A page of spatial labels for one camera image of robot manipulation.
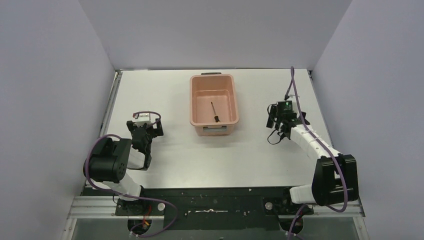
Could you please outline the black yellow screwdriver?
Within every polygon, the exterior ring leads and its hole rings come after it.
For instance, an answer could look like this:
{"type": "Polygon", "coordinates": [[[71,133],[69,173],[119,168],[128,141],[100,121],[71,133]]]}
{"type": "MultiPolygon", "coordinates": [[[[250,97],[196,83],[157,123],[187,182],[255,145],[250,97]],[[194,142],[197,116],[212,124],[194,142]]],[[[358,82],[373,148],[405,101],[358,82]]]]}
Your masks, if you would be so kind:
{"type": "Polygon", "coordinates": [[[212,107],[212,111],[213,111],[213,115],[214,115],[214,120],[215,120],[216,123],[219,123],[220,122],[220,119],[219,119],[219,116],[218,116],[218,114],[216,112],[214,103],[211,101],[210,104],[211,104],[211,107],[212,107]]]}

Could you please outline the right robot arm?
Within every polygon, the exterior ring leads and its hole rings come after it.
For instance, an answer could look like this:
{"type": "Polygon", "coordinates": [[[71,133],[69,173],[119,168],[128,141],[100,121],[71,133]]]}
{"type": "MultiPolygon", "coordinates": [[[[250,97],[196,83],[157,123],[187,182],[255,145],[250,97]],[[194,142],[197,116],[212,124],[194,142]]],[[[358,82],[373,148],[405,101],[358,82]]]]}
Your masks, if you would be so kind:
{"type": "Polygon", "coordinates": [[[294,142],[315,165],[310,184],[289,190],[292,203],[319,205],[342,213],[349,202],[359,198],[356,159],[325,142],[306,120],[306,113],[294,110],[293,101],[270,104],[267,115],[267,128],[272,129],[280,140],[294,142]]]}

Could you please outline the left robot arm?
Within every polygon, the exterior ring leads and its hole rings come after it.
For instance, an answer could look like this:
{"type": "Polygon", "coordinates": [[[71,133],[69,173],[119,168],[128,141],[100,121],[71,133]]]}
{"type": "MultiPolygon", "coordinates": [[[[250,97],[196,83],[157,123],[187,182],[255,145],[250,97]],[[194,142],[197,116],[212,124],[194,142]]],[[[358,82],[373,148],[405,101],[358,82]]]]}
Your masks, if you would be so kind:
{"type": "Polygon", "coordinates": [[[164,132],[159,118],[128,120],[126,126],[131,138],[113,140],[107,136],[95,144],[88,160],[88,175],[119,197],[119,210],[142,215],[148,212],[151,203],[134,198],[142,197],[144,188],[135,183],[127,170],[146,171],[150,167],[153,139],[163,136],[164,132]]]}

